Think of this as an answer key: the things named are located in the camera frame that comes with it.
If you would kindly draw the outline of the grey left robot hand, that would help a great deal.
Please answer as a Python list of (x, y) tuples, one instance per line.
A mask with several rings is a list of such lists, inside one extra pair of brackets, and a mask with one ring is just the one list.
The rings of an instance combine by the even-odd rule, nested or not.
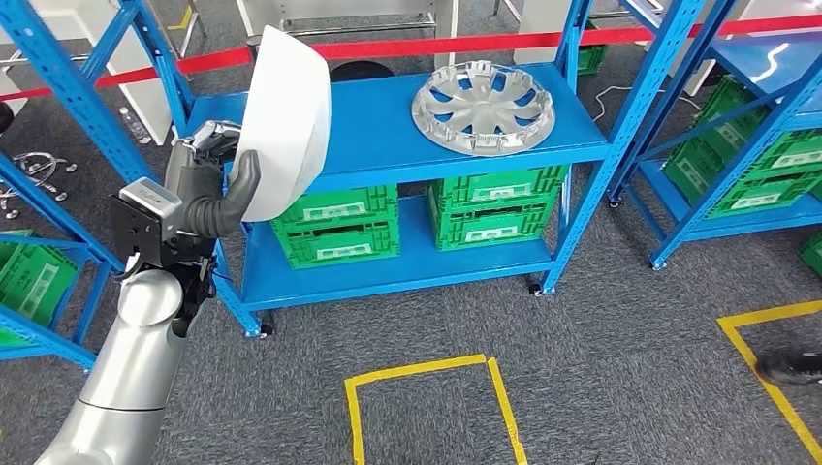
[(188, 220), (237, 222), (245, 214), (262, 169), (256, 150), (238, 150), (240, 134), (237, 123), (208, 120), (174, 145), (164, 185)]

